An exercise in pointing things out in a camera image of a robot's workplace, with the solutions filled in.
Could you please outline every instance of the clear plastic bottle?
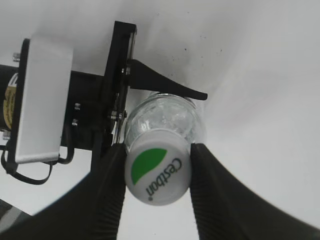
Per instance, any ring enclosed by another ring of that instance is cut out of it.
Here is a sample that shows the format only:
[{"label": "clear plastic bottle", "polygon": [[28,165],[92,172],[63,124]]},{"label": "clear plastic bottle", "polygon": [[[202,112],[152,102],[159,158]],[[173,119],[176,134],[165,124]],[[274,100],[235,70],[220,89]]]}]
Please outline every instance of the clear plastic bottle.
[{"label": "clear plastic bottle", "polygon": [[178,200],[191,182],[191,144],[204,140],[193,101],[163,93],[148,97],[130,114],[124,130],[125,181],[131,193],[155,206]]},{"label": "clear plastic bottle", "polygon": [[127,119],[124,130],[124,143],[127,150],[143,133],[166,129],[182,136],[189,144],[203,143],[206,132],[202,110],[185,97],[157,93],[144,100]]}]

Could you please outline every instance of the black cable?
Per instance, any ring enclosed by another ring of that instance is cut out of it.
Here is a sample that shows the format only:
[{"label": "black cable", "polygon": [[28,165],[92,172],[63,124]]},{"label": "black cable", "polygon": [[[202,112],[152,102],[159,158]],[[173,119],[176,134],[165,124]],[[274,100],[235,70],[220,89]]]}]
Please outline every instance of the black cable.
[{"label": "black cable", "polygon": [[69,164],[75,155],[75,146],[72,137],[72,125],[67,123],[63,126],[63,132],[66,140],[67,154],[66,158],[59,157],[58,163]]},{"label": "black cable", "polygon": [[[0,150],[2,150],[2,155],[1,155],[1,165],[2,167],[7,171],[7,161],[6,161],[6,157],[5,157],[5,154],[6,154],[6,151],[8,150],[8,145],[10,144],[10,140],[6,143],[6,145],[1,145],[0,146]],[[13,174],[10,174],[12,177],[14,177],[15,179],[19,180],[19,181],[22,181],[24,183],[27,183],[27,184],[33,184],[33,185],[42,185],[44,184],[46,181],[48,181],[50,175],[51,175],[51,172],[52,172],[52,167],[53,167],[53,163],[50,162],[49,163],[49,174],[46,178],[44,179],[40,179],[40,180],[37,180],[37,179],[32,179],[32,178],[29,178],[27,176],[24,176],[18,172],[15,172]]]}]

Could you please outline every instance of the white bottle cap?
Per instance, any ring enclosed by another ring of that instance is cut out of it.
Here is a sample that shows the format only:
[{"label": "white bottle cap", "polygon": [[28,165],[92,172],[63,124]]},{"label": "white bottle cap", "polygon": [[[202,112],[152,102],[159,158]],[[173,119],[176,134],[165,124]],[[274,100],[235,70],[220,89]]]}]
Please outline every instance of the white bottle cap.
[{"label": "white bottle cap", "polygon": [[141,134],[125,162],[125,182],[130,192],[155,206],[181,198],[189,188],[191,174],[190,144],[170,130]]}]

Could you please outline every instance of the bolt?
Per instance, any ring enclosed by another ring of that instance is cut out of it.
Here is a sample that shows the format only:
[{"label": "bolt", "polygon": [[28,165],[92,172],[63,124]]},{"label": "bolt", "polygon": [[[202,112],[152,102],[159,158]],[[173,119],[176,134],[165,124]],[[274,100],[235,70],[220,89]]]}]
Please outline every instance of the bolt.
[{"label": "bolt", "polygon": [[114,110],[113,110],[113,111],[111,112],[109,118],[110,118],[111,120],[117,120],[117,111],[114,111]]},{"label": "bolt", "polygon": [[8,130],[4,130],[2,134],[2,140],[8,141],[10,140],[11,132]]},{"label": "bolt", "polygon": [[72,126],[74,126],[74,127],[76,127],[76,126],[78,126],[78,119],[73,119],[72,120]]},{"label": "bolt", "polygon": [[79,110],[80,110],[80,106],[81,106],[80,103],[75,103],[75,104],[74,104],[74,110],[79,111]]},{"label": "bolt", "polygon": [[126,67],[125,69],[125,75],[130,75],[130,67]]},{"label": "bolt", "polygon": [[19,52],[13,53],[12,61],[14,61],[15,63],[19,63],[20,62],[20,56],[21,56],[21,54]]}]

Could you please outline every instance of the screw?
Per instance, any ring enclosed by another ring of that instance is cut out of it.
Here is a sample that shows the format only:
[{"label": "screw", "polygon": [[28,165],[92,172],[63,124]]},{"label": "screw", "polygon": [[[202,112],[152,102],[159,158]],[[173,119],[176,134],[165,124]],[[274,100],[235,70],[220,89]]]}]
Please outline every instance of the screw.
[{"label": "screw", "polygon": [[75,103],[75,104],[74,104],[74,110],[79,111],[79,110],[80,110],[80,106],[81,106],[80,103]]},{"label": "screw", "polygon": [[76,126],[78,126],[78,119],[73,119],[72,120],[72,126],[74,126],[74,127],[76,127]]},{"label": "screw", "polygon": [[14,61],[15,63],[19,63],[20,62],[20,56],[21,56],[21,54],[19,52],[13,53],[12,61]]}]

